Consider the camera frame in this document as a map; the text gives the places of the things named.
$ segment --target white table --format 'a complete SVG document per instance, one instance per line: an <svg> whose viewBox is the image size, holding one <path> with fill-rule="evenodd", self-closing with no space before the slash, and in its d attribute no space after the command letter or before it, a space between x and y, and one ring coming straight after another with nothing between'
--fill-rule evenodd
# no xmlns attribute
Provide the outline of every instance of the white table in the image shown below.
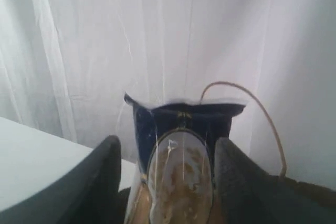
<svg viewBox="0 0 336 224"><path fill-rule="evenodd" d="M48 187L91 151L80 144L0 118L0 211ZM131 186L134 173L135 164L122 160L119 190Z"/></svg>

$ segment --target wire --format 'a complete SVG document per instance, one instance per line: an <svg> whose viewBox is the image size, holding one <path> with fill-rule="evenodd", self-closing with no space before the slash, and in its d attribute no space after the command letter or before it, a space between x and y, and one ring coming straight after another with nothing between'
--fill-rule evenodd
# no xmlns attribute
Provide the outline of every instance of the wire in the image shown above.
<svg viewBox="0 0 336 224"><path fill-rule="evenodd" d="M263 113L264 113L264 115L265 115L265 117L266 117L269 125L271 126L273 134L274 134L274 137L275 137L275 139L277 141L277 145L278 145L278 149L279 149L279 153L280 153L280 158L281 158L281 164L282 164L282 168L281 168L281 171L280 171L280 174L279 174L279 178L284 178L285 175L286 175L286 172L287 172L287 163L286 163L284 149L282 147L278 131L275 128L275 125L274 125L271 117L269 116L268 112L266 111L265 107L262 105L262 103L260 102L260 100L251 91L249 91L248 89L244 88L243 86L241 86L239 84L235 84L235 83L229 82L229 81L215 81L215 82L212 82L208 86L205 87L205 89L202 92L200 102L202 102L203 97L204 97L206 91L209 88L211 88L212 86L216 86L216 85L225 85L225 86L231 86L231 87L238 88L238 89L244 91L245 93L247 93L250 97L252 97L256 101L256 103L259 105L259 107L263 111Z"/></svg>

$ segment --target brown cable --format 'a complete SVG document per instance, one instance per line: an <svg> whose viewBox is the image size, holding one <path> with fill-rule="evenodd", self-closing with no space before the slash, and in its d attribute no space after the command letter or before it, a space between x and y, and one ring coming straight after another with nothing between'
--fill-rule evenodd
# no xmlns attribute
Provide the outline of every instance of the brown cable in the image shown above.
<svg viewBox="0 0 336 224"><path fill-rule="evenodd" d="M250 97L252 97L256 101L256 103L259 105L259 107L263 111L269 125L271 126L272 131L274 133L274 137L277 141L277 145L278 145L278 149L279 149L279 153L280 153L280 158L281 158L281 164L282 164L282 168L281 168L281 171L280 171L280 174L279 174L279 178L284 178L285 175L286 175L286 171L287 171L287 164L286 164L284 149L282 148L281 140L280 140L279 134L277 132L277 129L275 128L275 125L274 125L271 117L269 116L268 112L266 111L265 107L262 105L260 100L251 91L249 91L248 89L244 88L241 85L238 85L238 84L235 84L235 83L232 83L232 82L229 82L229 81L215 81L215 82L212 82L208 86L205 87L205 89L203 90L202 95L201 95L201 102L203 100L203 97L204 97L206 91L209 88L211 88L212 86L216 86L216 85L226 85L226 86L231 86L231 87L238 88L238 89L244 91L245 93L247 93Z"/></svg>

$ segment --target plastic cover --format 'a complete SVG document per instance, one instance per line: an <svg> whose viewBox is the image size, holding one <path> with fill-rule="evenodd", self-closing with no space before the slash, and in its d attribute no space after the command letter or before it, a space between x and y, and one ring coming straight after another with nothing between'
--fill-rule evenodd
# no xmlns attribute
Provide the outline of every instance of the plastic cover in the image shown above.
<svg viewBox="0 0 336 224"><path fill-rule="evenodd" d="M244 105L171 103L133 106L139 174L126 224L223 223L214 179L216 141L228 137Z"/></svg>

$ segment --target white curtain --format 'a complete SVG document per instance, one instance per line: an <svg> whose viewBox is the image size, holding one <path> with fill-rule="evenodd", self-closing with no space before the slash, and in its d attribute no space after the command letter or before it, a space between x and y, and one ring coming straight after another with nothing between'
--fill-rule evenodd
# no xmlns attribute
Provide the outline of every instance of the white curtain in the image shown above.
<svg viewBox="0 0 336 224"><path fill-rule="evenodd" d="M336 187L334 17L336 0L0 0L0 116L90 147L116 134L134 161L125 91L159 105L233 81L269 109L289 175ZM279 171L253 103L230 138Z"/></svg>

